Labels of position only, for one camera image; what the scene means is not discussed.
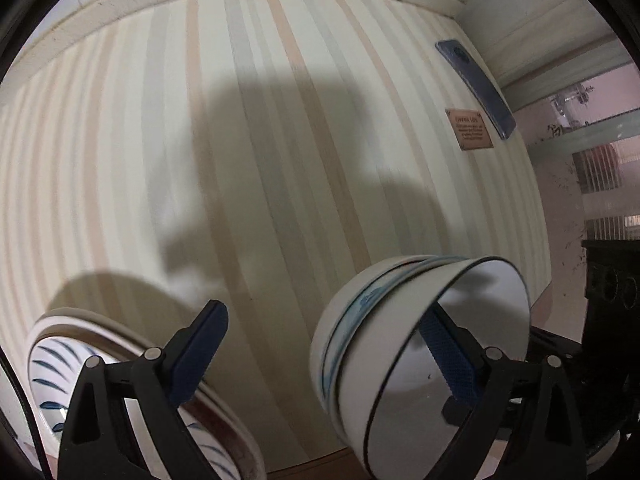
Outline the blue striped white plate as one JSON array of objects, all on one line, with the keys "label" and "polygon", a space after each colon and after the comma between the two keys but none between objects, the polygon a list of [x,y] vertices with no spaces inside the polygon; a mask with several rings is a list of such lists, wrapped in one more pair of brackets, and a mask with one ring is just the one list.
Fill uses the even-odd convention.
[{"label": "blue striped white plate", "polygon": [[58,478],[266,478],[254,438],[203,382],[228,328],[216,300],[166,344],[78,309],[43,315],[27,377]]}]

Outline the white bowl dark rim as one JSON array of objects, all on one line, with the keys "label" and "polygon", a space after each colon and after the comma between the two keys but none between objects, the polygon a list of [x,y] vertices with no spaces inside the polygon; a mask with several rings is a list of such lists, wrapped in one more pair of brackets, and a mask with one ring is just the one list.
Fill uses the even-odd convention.
[{"label": "white bowl dark rim", "polygon": [[458,430],[442,414],[446,402],[475,390],[434,307],[480,348],[526,357],[528,293],[509,261],[447,263],[394,286],[349,341],[337,381],[345,440],[375,479],[425,478]]}]

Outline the brown label patch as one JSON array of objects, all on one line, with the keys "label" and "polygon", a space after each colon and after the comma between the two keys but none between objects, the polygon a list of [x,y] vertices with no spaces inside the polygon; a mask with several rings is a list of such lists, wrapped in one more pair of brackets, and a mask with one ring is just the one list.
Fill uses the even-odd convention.
[{"label": "brown label patch", "polygon": [[481,112],[447,108],[446,115],[462,151],[486,150],[494,147]]}]

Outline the striped table cloth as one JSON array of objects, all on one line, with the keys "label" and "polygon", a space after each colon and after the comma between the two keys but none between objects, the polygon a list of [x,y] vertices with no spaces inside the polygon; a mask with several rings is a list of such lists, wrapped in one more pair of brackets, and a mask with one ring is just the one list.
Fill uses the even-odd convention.
[{"label": "striped table cloth", "polygon": [[453,20],[394,0],[172,0],[1,87],[1,344],[71,307],[163,344],[208,300],[207,374],[269,470],[338,443],[309,346],[332,296],[402,255],[496,255],[551,280],[520,136],[460,148],[475,110],[436,50]]}]

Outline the blue smartphone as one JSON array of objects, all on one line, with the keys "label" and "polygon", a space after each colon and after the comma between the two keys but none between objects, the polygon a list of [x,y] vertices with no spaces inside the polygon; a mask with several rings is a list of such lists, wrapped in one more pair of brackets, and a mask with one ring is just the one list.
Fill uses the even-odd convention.
[{"label": "blue smartphone", "polygon": [[455,39],[437,41],[435,48],[451,65],[476,97],[502,140],[508,140],[516,121],[500,92],[462,43]]}]

